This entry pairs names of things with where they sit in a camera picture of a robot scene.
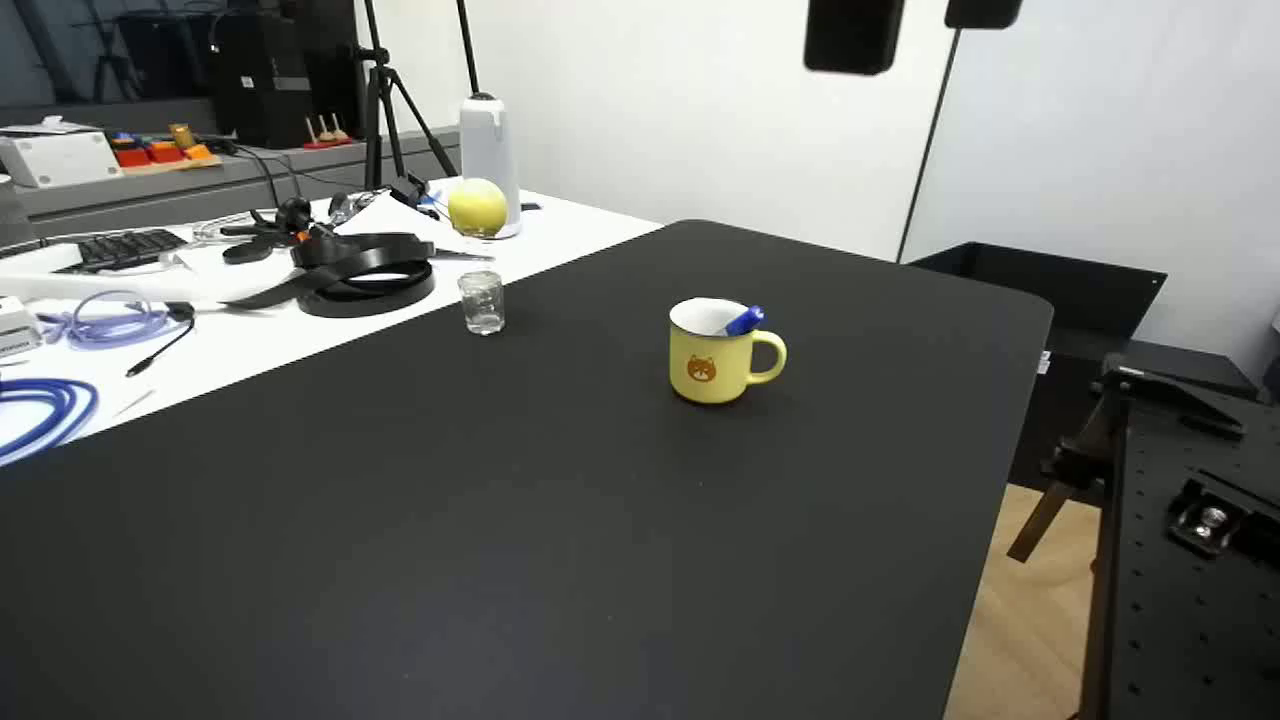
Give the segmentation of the black perforated side table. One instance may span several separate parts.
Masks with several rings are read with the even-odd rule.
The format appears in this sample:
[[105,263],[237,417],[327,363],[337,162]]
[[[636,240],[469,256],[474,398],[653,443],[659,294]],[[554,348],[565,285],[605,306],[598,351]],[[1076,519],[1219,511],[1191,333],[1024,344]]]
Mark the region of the black perforated side table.
[[1112,480],[1076,720],[1280,720],[1280,569],[1166,535],[1199,468],[1280,498],[1280,410],[1102,359]]

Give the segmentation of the small clear glass jar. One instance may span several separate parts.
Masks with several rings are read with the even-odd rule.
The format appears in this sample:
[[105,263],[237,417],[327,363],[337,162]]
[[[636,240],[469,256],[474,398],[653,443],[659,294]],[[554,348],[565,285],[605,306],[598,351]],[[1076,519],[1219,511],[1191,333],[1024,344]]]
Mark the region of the small clear glass jar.
[[495,272],[463,272],[460,311],[470,335],[495,335],[502,328],[502,280]]

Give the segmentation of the white cylindrical bottle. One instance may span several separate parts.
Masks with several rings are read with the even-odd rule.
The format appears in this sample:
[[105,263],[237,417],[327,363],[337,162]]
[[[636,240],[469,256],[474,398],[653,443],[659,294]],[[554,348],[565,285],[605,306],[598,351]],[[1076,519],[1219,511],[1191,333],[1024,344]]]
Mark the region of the white cylindrical bottle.
[[508,107],[495,96],[460,102],[460,173],[492,179],[502,192],[502,235],[519,232],[519,184],[511,173]]

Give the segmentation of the yellow ball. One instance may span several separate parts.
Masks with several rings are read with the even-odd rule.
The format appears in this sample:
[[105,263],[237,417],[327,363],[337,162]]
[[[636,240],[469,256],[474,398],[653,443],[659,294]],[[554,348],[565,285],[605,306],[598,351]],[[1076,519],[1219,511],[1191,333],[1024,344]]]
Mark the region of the yellow ball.
[[445,214],[460,235],[500,235],[508,224],[508,195],[492,179],[457,179],[445,192]]

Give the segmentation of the white box device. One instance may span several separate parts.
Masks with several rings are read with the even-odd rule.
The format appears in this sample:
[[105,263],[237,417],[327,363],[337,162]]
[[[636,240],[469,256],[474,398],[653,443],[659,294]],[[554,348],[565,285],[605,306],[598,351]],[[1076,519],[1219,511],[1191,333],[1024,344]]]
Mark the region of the white box device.
[[101,127],[2,127],[0,133],[0,169],[25,189],[66,189],[116,179],[119,162]]

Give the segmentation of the black clamp mount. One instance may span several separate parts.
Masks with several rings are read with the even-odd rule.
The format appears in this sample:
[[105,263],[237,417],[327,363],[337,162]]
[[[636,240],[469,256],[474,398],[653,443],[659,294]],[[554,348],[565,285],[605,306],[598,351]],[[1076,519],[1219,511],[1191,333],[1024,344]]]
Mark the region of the black clamp mount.
[[1204,560],[1235,553],[1280,569],[1280,504],[1206,468],[1166,498],[1166,535]]

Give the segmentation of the black keyboard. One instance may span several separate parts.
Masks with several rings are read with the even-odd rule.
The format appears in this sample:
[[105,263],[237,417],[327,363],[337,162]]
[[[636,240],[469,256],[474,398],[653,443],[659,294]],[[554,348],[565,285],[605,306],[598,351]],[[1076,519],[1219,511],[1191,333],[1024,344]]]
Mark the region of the black keyboard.
[[132,232],[74,235],[73,247],[80,253],[74,272],[119,272],[119,267],[145,267],[179,253],[184,235],[166,227],[132,227]]

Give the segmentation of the orange red toy blocks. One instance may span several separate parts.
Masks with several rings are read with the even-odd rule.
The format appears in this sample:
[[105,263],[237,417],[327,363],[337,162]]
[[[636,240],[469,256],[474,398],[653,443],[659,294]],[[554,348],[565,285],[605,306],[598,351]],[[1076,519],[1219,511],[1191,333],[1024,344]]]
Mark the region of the orange red toy blocks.
[[166,133],[116,133],[113,157],[119,169],[212,162],[217,158],[217,153],[186,123],[173,123]]

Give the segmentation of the yellow enamel mug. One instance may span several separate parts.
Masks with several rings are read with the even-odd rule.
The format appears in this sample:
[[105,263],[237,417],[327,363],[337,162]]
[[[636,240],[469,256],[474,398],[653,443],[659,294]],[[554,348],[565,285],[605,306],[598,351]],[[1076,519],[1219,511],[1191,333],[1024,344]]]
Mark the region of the yellow enamel mug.
[[789,339],[762,325],[747,335],[725,335],[745,306],[725,294],[686,294],[666,306],[666,388],[693,403],[734,403],[789,369]]

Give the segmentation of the blue marker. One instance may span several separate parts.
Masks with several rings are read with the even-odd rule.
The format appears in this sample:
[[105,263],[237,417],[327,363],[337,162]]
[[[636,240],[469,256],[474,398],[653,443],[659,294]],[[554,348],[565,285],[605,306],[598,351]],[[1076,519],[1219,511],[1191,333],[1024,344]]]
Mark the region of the blue marker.
[[762,325],[762,306],[745,306],[740,316],[730,316],[728,325],[725,325],[725,335],[747,335],[753,328],[759,328]]

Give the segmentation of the black headset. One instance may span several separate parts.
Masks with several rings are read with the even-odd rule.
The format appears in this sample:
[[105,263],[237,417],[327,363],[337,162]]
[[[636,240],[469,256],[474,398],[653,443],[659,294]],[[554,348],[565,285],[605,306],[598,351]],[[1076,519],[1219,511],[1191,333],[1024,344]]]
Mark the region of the black headset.
[[296,300],[311,316],[373,316],[422,300],[436,287],[431,253],[412,232],[339,235],[302,199],[279,203],[270,220],[252,214],[252,232],[221,253],[246,267],[285,253],[288,272],[242,294],[242,306]]

